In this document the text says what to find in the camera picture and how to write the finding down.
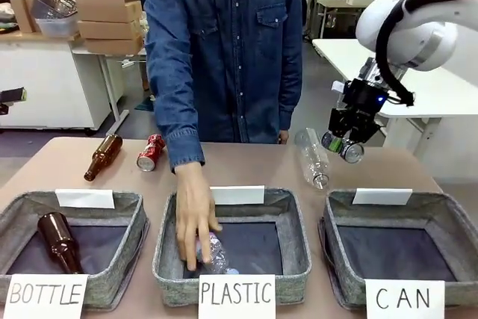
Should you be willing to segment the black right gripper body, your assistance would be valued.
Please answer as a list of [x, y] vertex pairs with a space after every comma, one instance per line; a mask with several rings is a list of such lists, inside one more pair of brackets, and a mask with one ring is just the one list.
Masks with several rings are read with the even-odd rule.
[[350, 134], [353, 126], [375, 121], [375, 116], [387, 99], [387, 91], [354, 79], [345, 87], [342, 99], [344, 106], [331, 110], [328, 130], [333, 135], [344, 138], [346, 134]]

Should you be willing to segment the silver green drink can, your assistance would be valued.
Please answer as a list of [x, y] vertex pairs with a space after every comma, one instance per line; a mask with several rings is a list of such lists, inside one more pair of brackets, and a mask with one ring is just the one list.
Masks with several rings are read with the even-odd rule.
[[356, 164], [364, 156], [364, 147], [360, 143], [353, 143], [349, 138], [342, 138], [343, 147], [339, 154], [340, 157], [349, 164]]

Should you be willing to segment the crushed clear plastic bottle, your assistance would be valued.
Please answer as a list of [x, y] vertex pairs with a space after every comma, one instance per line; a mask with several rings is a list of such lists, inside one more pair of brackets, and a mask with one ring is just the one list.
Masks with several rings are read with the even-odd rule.
[[213, 233], [209, 233], [211, 260], [205, 263], [202, 257], [202, 245], [199, 238], [196, 239], [196, 258], [199, 268], [196, 270], [199, 275], [204, 274], [239, 274], [238, 270], [230, 265], [229, 257], [226, 254], [220, 239]]

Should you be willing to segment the dark grey plastic basket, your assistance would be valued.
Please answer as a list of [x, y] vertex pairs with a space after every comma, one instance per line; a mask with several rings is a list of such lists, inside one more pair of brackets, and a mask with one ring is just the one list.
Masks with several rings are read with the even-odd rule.
[[31, 15], [35, 19], [65, 19], [77, 14], [73, 0], [33, 0]]

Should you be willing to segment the crushed red can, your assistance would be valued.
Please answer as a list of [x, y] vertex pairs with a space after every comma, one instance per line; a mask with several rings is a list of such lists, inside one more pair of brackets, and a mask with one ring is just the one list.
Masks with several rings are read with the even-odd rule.
[[137, 157], [137, 167], [143, 172], [153, 171], [165, 146], [164, 139], [160, 134], [149, 136], [144, 150]]

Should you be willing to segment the white CAN paper label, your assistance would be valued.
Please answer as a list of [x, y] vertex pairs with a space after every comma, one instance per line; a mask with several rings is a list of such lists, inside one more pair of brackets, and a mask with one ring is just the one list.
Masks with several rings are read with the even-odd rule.
[[444, 281], [366, 279], [367, 319], [444, 319]]

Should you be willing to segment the blank white card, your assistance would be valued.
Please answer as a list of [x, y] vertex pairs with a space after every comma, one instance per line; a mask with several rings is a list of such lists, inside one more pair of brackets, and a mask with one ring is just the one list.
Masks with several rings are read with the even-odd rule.
[[353, 205], [406, 205], [412, 189], [357, 188]]
[[97, 189], [56, 189], [60, 207], [115, 209], [112, 190]]
[[216, 205], [262, 205], [265, 186], [216, 186], [211, 192]]

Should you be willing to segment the small cardboard box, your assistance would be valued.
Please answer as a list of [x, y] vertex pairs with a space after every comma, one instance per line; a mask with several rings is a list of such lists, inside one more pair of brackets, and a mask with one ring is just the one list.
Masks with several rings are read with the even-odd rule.
[[10, 0], [19, 30], [25, 34], [40, 33], [36, 20], [32, 16], [34, 0]]

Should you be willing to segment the background desk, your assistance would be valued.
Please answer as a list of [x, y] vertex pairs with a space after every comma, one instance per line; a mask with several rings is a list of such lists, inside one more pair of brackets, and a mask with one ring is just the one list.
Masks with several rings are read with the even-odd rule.
[[303, 37], [314, 39], [355, 39], [356, 25], [365, 6], [347, 4], [346, 0], [306, 0], [307, 11]]

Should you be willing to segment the white table with leg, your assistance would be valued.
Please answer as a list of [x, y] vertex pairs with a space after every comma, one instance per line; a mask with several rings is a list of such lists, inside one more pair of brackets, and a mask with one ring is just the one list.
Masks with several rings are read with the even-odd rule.
[[71, 45], [70, 48], [73, 54], [96, 56], [102, 71], [102, 75], [103, 75], [106, 90], [107, 90], [109, 104], [114, 116], [114, 122], [111, 125], [111, 127], [108, 129], [107, 134], [117, 133], [118, 129], [122, 126], [127, 116], [129, 115], [129, 110], [125, 109], [123, 111], [120, 111], [118, 108], [117, 100], [114, 95], [113, 82], [111, 79], [111, 74], [108, 67], [107, 59], [111, 58], [111, 59], [114, 59], [115, 61], [121, 61], [121, 60], [124, 60], [125, 58], [128, 58], [133, 62], [144, 62], [144, 58], [146, 56], [146, 50], [142, 48], [137, 54], [134, 54], [134, 55], [105, 55], [105, 54], [99, 54], [95, 52], [89, 52], [84, 44]]

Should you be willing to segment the brown glass bottle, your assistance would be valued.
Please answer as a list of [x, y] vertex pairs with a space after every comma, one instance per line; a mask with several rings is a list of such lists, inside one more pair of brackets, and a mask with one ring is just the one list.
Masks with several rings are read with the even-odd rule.
[[37, 230], [43, 237], [52, 261], [55, 261], [65, 274], [84, 274], [78, 242], [63, 214], [44, 214], [37, 221]]
[[84, 179], [92, 182], [105, 168], [109, 167], [118, 156], [122, 147], [122, 138], [117, 134], [109, 134], [103, 139], [92, 155], [90, 166]]

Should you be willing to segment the large open cardboard box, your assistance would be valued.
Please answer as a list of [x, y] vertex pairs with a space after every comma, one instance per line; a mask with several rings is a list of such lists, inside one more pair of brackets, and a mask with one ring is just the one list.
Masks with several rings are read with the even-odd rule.
[[140, 0], [75, 0], [78, 18], [85, 22], [129, 23], [139, 20]]

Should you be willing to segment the person in denim shirt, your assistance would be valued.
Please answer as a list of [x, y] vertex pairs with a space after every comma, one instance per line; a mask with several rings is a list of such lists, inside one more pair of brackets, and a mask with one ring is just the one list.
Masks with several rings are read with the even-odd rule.
[[276, 143], [302, 88], [301, 0], [146, 0], [149, 75], [192, 78], [203, 142]]

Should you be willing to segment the white PLASTIC paper label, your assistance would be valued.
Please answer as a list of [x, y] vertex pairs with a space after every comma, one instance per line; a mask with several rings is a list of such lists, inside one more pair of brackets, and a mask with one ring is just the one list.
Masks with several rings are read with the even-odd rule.
[[276, 277], [201, 275], [198, 319], [276, 319]]

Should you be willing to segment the white BOTTLE paper label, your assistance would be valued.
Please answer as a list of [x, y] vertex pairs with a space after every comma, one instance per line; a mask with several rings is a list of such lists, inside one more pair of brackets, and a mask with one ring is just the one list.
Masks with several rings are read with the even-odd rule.
[[3, 319], [81, 319], [87, 274], [14, 274]]

